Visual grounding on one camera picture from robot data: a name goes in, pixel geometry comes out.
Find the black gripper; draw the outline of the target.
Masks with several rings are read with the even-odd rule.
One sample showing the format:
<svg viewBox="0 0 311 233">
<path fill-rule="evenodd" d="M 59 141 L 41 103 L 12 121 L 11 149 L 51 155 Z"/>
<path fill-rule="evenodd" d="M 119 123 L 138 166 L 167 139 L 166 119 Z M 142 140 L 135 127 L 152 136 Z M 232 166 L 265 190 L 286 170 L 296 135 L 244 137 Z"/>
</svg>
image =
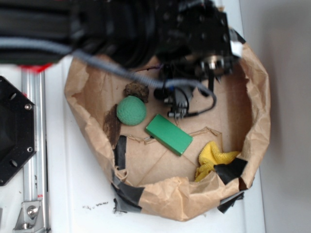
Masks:
<svg viewBox="0 0 311 233">
<path fill-rule="evenodd" d="M 155 97 L 170 105 L 169 117 L 194 117 L 211 110 L 216 104 L 214 82 L 233 70 L 242 56 L 242 44 L 227 22 L 226 13 L 211 0 L 156 1 L 159 45 L 155 55 L 162 64 L 162 88 Z M 196 86 L 173 84 L 175 79 L 207 81 L 197 87 L 212 105 L 190 112 L 190 101 Z"/>
</svg>

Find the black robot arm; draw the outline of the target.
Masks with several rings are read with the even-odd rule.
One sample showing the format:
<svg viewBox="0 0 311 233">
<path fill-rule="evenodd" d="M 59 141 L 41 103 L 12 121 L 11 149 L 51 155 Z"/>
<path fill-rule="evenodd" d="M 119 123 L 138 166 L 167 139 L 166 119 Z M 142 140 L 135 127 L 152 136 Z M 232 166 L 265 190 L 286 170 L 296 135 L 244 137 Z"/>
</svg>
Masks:
<svg viewBox="0 0 311 233">
<path fill-rule="evenodd" d="M 211 0 L 3 0 L 0 61 L 43 66 L 73 55 L 89 64 L 107 55 L 110 71 L 160 61 L 154 95 L 171 106 L 168 116 L 193 117 L 195 88 L 213 97 L 214 81 L 232 72 L 243 42 Z"/>
</svg>

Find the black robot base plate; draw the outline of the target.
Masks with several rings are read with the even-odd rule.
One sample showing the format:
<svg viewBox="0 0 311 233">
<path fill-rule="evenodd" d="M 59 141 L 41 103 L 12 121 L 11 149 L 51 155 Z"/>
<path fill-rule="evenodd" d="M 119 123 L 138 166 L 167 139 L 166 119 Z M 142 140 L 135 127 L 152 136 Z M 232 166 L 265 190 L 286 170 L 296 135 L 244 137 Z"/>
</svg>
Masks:
<svg viewBox="0 0 311 233">
<path fill-rule="evenodd" d="M 0 77 L 0 185 L 5 186 L 35 154 L 35 105 Z"/>
</svg>

